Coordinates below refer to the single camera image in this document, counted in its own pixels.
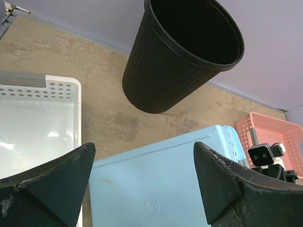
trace black bucket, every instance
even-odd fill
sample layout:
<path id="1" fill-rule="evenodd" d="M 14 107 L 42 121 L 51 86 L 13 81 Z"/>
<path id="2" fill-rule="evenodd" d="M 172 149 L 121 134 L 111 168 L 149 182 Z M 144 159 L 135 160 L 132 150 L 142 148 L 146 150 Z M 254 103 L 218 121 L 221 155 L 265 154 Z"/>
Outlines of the black bucket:
<path id="1" fill-rule="evenodd" d="M 124 75 L 138 109 L 162 113 L 243 57 L 239 28 L 214 0 L 145 0 Z"/>

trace basket handle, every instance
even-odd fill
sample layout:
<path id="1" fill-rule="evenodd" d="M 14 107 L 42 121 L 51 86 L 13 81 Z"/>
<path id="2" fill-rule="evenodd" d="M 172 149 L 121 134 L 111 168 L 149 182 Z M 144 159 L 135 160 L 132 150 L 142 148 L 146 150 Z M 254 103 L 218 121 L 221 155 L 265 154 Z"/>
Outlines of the basket handle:
<path id="1" fill-rule="evenodd" d="M 22 87 L 46 87 L 45 75 L 0 70 L 0 84 Z"/>
<path id="2" fill-rule="evenodd" d="M 250 137 L 251 137 L 251 141 L 252 141 L 252 145 L 255 146 L 258 143 L 258 138 L 257 138 L 257 133 L 255 129 L 250 129 Z"/>

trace metal bracket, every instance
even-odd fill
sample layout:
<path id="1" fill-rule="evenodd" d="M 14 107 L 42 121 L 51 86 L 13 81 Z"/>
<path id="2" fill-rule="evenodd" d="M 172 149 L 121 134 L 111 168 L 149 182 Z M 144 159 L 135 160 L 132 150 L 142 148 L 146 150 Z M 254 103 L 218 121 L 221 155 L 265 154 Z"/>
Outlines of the metal bracket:
<path id="1" fill-rule="evenodd" d="M 12 5 L 12 4 L 5 4 L 6 7 L 6 13 L 5 15 L 0 18 L 0 40 L 2 39 L 2 37 L 5 35 L 5 33 L 7 32 L 7 30 L 9 29 L 9 27 L 12 25 L 12 23 L 14 22 L 14 20 L 16 19 L 16 17 L 18 15 L 22 15 L 22 14 L 31 14 L 30 11 L 20 8 L 18 6 Z"/>

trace concrete floor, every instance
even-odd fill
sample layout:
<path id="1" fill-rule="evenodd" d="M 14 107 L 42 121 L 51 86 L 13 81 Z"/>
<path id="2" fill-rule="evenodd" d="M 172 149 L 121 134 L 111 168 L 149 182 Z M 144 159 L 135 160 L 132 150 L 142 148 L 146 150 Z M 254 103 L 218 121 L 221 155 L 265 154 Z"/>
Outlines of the concrete floor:
<path id="1" fill-rule="evenodd" d="M 18 17 L 0 42 L 0 69 L 73 77 L 82 84 L 82 142 L 95 143 L 96 160 L 214 124 L 230 125 L 251 111 L 284 114 L 204 85 L 163 114 L 139 111 L 121 80 L 127 56 Z M 90 227 L 89 194 L 83 226 Z"/>

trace plastic container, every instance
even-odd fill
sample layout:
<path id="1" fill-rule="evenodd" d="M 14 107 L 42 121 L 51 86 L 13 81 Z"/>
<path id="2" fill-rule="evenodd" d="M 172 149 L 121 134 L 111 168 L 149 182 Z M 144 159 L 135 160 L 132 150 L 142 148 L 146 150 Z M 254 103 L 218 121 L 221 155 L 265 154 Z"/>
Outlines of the plastic container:
<path id="1" fill-rule="evenodd" d="M 234 161 L 245 158 L 235 129 L 215 125 L 95 161 L 89 179 L 93 226 L 209 226 L 194 164 L 196 141 Z"/>
<path id="2" fill-rule="evenodd" d="M 0 179 L 81 145 L 81 84 L 76 79 L 0 70 L 0 104 Z"/>
<path id="3" fill-rule="evenodd" d="M 241 33 L 214 0 L 145 0 L 123 90 L 138 109 L 162 113 L 243 57 Z"/>
<path id="4" fill-rule="evenodd" d="M 286 170 L 293 169 L 299 178 L 303 178 L 303 129 L 300 125 L 255 112 L 251 112 L 235 125 L 251 168 L 255 166 L 248 154 L 248 149 L 253 145 L 250 129 L 255 129 L 258 144 L 284 144 L 286 152 L 281 158 Z"/>

